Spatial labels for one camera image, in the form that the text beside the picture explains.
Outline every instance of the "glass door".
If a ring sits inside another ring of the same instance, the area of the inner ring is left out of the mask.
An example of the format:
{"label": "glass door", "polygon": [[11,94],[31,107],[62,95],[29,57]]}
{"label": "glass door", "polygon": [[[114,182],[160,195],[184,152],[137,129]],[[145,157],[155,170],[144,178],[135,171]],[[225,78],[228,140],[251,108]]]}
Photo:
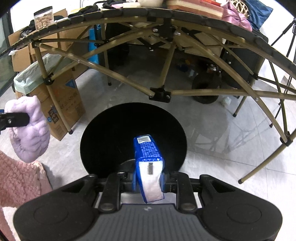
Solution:
{"label": "glass door", "polygon": [[[12,33],[10,14],[7,13],[0,18],[0,52],[8,48],[8,35]],[[11,56],[7,53],[0,57],[0,96],[11,86],[15,75]]]}

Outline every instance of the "black lid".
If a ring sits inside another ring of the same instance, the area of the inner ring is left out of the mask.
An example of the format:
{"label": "black lid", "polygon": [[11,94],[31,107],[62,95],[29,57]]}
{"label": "black lid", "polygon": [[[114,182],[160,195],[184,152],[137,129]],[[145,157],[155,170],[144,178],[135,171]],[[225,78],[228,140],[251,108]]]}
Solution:
{"label": "black lid", "polygon": [[36,15],[39,15],[39,14],[41,14],[41,13],[44,13],[44,12],[46,12],[46,11],[48,11],[48,10],[52,10],[52,6],[49,6],[49,7],[43,8],[43,9],[41,9],[41,10],[38,10],[37,12],[34,13],[34,17],[35,17]]}

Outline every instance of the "transparent container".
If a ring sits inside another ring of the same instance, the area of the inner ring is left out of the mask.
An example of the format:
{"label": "transparent container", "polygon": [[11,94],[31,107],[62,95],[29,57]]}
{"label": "transparent container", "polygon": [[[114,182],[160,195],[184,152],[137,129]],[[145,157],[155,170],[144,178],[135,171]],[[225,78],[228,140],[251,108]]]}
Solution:
{"label": "transparent container", "polygon": [[52,6],[46,7],[34,13],[36,30],[42,29],[54,23]]}

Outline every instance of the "ribbed gray panel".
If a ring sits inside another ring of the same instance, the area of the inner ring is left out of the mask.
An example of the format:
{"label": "ribbed gray panel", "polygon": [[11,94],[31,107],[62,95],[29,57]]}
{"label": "ribbed gray panel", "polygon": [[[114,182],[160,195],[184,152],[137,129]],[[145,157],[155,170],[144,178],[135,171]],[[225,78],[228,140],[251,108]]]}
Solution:
{"label": "ribbed gray panel", "polygon": [[101,215],[77,241],[218,241],[194,215],[179,213],[173,204],[123,204]]}

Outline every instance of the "black bag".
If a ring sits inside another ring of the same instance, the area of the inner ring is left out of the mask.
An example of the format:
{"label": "black bag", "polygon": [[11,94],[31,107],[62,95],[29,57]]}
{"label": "black bag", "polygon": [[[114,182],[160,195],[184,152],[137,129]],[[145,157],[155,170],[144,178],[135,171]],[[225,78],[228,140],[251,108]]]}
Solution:
{"label": "black bag", "polygon": [[[266,42],[268,38],[264,36],[260,31],[253,29],[253,33],[262,37]],[[232,42],[227,41],[225,44],[233,44]],[[243,48],[230,48],[255,74],[258,74],[265,58],[257,55],[249,49]],[[248,84],[252,80],[251,74],[239,63],[232,55],[227,53],[225,49],[222,50],[221,58],[232,67]],[[241,89],[241,86],[227,74],[225,71],[222,71],[222,81],[226,82],[229,86]]]}

